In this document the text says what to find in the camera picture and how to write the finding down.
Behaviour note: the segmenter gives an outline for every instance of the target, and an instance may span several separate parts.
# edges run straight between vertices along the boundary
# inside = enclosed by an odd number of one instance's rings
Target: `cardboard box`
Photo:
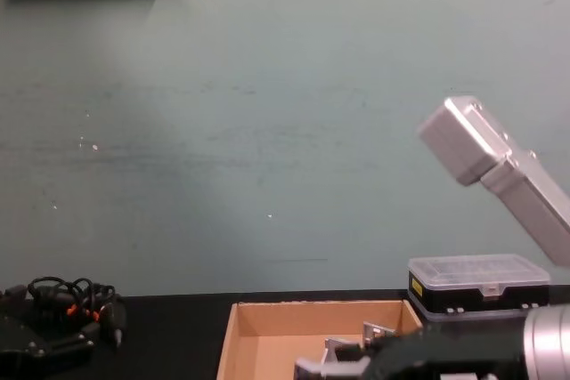
[[[325,338],[361,342],[364,321],[400,334],[421,327],[406,301],[234,304],[217,380],[292,380],[297,358],[321,360]]]

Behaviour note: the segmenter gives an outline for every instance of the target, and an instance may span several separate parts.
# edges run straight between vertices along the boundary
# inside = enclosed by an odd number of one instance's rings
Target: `black table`
[[[130,297],[126,299],[128,335],[120,351],[115,353],[100,344],[88,365],[49,378],[215,379],[233,303],[397,300],[405,296],[402,290],[366,290]],[[551,300],[570,303],[570,287],[553,287]],[[493,327],[508,323],[492,322]],[[475,326],[481,327],[481,323],[461,322],[455,327],[467,330]]]

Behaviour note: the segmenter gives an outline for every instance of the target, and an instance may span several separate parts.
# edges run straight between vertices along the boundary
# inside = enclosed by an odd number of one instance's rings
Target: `wall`
[[[404,287],[420,255],[549,266],[415,130],[473,94],[570,190],[569,60],[570,0],[0,0],[0,287]]]

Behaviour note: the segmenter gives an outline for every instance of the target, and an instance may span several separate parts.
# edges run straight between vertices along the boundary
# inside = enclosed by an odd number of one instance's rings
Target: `plastic box lid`
[[[479,288],[501,295],[506,287],[550,284],[548,272],[515,254],[412,258],[408,268],[434,291]]]

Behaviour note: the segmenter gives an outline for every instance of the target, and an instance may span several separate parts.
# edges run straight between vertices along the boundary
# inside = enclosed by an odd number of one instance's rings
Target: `yellow label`
[[[418,293],[420,297],[423,296],[424,288],[421,287],[421,285],[415,278],[411,279],[411,287],[416,291],[416,293]]]

